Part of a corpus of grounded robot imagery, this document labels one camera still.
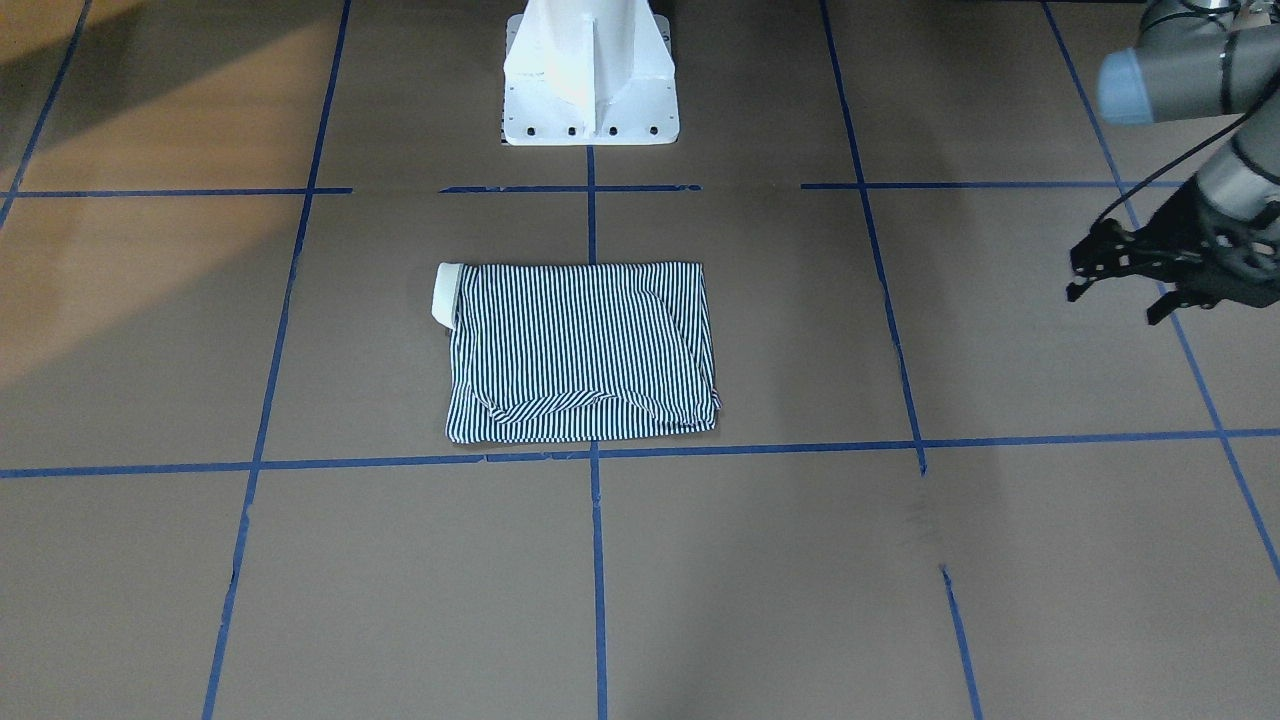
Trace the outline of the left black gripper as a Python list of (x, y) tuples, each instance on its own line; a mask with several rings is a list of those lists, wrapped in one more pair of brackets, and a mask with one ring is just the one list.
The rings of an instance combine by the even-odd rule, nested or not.
[(1221, 213), (1189, 179), (1134, 237), (1112, 218), (1096, 222), (1068, 254), (1073, 279), (1066, 300), (1074, 304), (1097, 282), (1137, 274), (1135, 240), (1142, 274), (1172, 288), (1147, 307), (1148, 325), (1179, 309), (1213, 309), (1221, 301), (1268, 307), (1279, 297), (1277, 202), (1265, 202), (1260, 217), (1271, 224), (1260, 229)]

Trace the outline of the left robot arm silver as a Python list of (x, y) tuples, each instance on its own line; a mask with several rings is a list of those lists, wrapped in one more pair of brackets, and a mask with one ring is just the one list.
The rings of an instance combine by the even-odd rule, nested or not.
[(1233, 117), (1213, 154), (1142, 227), (1106, 208), (1070, 251), (1076, 301), (1101, 281), (1169, 286), (1152, 325), (1222, 301), (1268, 307), (1279, 296), (1279, 27), (1275, 1), (1149, 1), (1135, 45), (1105, 58), (1097, 82), (1114, 126)]

